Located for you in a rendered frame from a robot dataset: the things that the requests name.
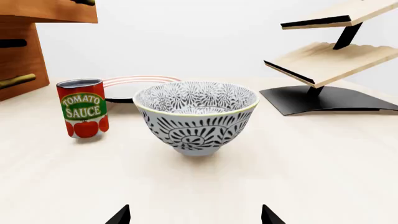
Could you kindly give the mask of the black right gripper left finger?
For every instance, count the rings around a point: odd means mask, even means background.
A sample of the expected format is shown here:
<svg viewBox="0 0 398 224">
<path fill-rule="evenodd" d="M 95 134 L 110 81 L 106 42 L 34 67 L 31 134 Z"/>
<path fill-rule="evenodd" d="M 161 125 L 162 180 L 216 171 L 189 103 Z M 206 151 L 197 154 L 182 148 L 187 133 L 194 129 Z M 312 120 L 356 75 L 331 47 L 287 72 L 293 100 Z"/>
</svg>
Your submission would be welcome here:
<svg viewBox="0 0 398 224">
<path fill-rule="evenodd" d="M 131 214 L 129 205 L 125 205 L 119 210 L 112 218 L 110 218 L 105 224 L 130 224 Z"/>
</svg>

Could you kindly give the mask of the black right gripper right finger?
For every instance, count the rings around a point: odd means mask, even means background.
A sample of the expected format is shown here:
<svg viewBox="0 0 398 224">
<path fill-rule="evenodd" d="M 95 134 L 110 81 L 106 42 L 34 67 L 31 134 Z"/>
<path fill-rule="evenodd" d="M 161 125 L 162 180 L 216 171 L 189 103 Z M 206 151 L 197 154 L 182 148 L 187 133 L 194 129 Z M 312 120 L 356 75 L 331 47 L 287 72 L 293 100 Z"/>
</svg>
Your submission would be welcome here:
<svg viewBox="0 0 398 224">
<path fill-rule="evenodd" d="M 262 224 L 285 224 L 267 205 L 262 205 Z"/>
</svg>

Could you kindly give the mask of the wooden drawer cabinet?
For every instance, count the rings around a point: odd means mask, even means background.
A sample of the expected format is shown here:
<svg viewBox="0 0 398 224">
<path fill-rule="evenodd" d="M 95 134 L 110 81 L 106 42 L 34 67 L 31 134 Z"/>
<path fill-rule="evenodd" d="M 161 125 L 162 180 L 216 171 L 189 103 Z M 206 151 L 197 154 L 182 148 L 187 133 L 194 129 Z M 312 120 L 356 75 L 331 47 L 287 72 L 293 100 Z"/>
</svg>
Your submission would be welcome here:
<svg viewBox="0 0 398 224">
<path fill-rule="evenodd" d="M 35 24 L 1 24 L 0 39 L 24 39 L 25 47 L 0 48 L 0 80 L 35 74 L 36 79 L 0 90 L 0 101 L 49 85 L 47 69 Z"/>
</svg>

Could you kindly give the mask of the open wooden cabinet drawer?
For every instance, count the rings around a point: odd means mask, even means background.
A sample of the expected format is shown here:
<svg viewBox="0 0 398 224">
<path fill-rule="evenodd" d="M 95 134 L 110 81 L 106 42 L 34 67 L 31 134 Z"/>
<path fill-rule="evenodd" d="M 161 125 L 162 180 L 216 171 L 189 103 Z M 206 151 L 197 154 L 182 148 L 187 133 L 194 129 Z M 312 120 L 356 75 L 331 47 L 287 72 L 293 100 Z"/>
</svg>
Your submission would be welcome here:
<svg viewBox="0 0 398 224">
<path fill-rule="evenodd" d="M 95 0 L 0 0 L 0 23 L 98 22 Z"/>
</svg>

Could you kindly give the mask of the red tomato sauce can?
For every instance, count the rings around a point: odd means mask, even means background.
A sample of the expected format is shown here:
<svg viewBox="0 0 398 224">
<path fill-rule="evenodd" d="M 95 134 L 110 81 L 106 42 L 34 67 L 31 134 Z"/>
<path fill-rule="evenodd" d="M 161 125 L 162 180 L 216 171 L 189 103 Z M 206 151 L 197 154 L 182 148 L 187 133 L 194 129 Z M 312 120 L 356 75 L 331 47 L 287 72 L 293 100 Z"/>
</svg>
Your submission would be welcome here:
<svg viewBox="0 0 398 224">
<path fill-rule="evenodd" d="M 68 80 L 58 83 L 56 88 L 67 132 L 71 138 L 93 138 L 109 130 L 102 80 Z"/>
</svg>

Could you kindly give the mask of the white black patterned bowl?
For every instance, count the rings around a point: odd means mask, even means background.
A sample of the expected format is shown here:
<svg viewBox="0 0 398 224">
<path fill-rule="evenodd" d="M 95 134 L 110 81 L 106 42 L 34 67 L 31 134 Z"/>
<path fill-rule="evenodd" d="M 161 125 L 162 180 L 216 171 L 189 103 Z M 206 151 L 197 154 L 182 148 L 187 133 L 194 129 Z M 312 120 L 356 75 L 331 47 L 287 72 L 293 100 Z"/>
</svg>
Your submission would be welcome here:
<svg viewBox="0 0 398 224">
<path fill-rule="evenodd" d="M 259 103 L 246 87 L 204 81 L 163 83 L 132 99 L 152 134 L 185 156 L 210 156 L 231 142 Z"/>
</svg>

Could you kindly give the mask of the white plate with red stripes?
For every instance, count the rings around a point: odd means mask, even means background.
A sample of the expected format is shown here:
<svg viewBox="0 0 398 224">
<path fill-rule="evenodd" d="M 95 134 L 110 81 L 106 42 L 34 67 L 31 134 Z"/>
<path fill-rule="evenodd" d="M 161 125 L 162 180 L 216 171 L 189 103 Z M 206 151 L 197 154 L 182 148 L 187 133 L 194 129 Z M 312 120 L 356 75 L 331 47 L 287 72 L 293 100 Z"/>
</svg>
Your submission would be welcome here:
<svg viewBox="0 0 398 224">
<path fill-rule="evenodd" d="M 133 103 L 132 97 L 141 89 L 180 81 L 175 77 L 150 75 L 107 78 L 103 80 L 105 100 L 113 103 Z"/>
</svg>

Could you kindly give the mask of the wooden shelf rack black stand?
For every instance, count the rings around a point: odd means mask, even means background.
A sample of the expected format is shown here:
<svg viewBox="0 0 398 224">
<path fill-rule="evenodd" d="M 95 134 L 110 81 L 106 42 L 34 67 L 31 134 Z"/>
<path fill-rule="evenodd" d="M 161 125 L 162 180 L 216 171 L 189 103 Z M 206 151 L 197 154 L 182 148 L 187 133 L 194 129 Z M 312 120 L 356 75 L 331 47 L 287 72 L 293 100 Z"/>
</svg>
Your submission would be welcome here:
<svg viewBox="0 0 398 224">
<path fill-rule="evenodd" d="M 390 46 L 352 44 L 362 23 L 398 7 L 398 0 L 349 0 L 297 21 L 284 30 L 343 27 L 335 43 L 314 42 L 274 61 L 265 61 L 303 83 L 260 91 L 282 115 L 309 111 L 398 111 L 398 106 L 374 96 L 329 84 L 398 57 Z"/>
</svg>

